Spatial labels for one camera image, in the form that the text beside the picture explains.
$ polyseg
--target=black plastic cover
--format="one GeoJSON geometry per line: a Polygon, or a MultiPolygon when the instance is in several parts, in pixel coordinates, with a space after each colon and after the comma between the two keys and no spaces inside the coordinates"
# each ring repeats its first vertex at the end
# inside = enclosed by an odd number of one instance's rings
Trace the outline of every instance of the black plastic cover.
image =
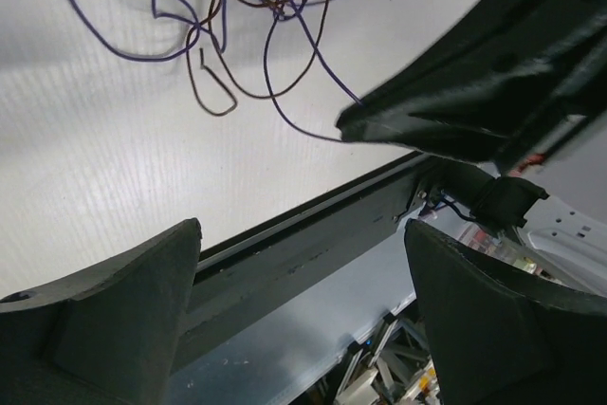
{"type": "Polygon", "coordinates": [[[410,221],[405,247],[449,405],[604,402],[607,300],[410,221]]]}
{"type": "Polygon", "coordinates": [[[607,0],[481,0],[344,110],[341,137],[511,169],[568,116],[605,109],[606,25],[607,0]]]}

